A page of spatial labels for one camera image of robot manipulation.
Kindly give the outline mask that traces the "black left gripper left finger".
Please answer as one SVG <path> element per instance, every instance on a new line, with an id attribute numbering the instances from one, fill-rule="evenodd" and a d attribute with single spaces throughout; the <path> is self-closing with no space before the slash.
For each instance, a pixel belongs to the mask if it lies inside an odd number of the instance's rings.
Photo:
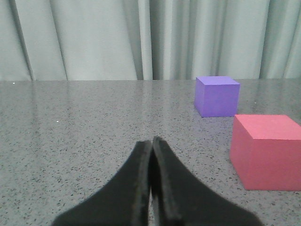
<path id="1" fill-rule="evenodd" d="M 129 158 L 97 193 L 59 215 L 54 226 L 146 226 L 151 141 L 135 144 Z"/>

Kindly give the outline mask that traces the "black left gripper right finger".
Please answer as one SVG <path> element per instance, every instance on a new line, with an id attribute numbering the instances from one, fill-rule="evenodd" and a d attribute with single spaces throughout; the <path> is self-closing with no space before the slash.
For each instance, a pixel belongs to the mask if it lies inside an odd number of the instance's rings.
<path id="1" fill-rule="evenodd" d="M 261 226 L 259 218 L 198 180 L 169 144 L 153 139 L 150 182 L 158 226 Z"/>

